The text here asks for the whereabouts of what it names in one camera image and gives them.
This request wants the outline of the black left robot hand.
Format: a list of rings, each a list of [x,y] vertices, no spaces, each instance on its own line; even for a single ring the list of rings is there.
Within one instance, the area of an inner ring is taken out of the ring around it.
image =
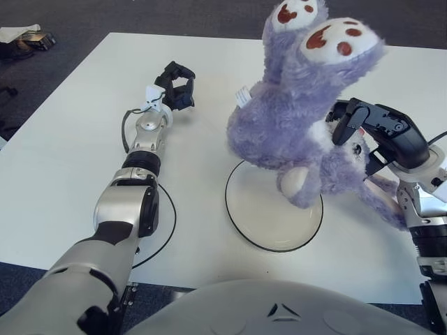
[[[178,78],[187,79],[186,84],[174,87],[173,82]],[[195,105],[193,100],[193,82],[195,73],[187,67],[171,61],[158,76],[154,84],[165,89],[162,102],[171,110],[183,110]]]

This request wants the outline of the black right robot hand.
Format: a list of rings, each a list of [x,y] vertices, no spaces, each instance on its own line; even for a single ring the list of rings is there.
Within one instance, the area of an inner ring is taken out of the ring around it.
[[[369,154],[366,175],[371,176],[390,163],[411,170],[430,158],[429,144],[406,114],[380,104],[369,104],[357,98],[338,100],[327,117],[337,126],[332,142],[343,145],[357,130],[371,135],[378,147]]]

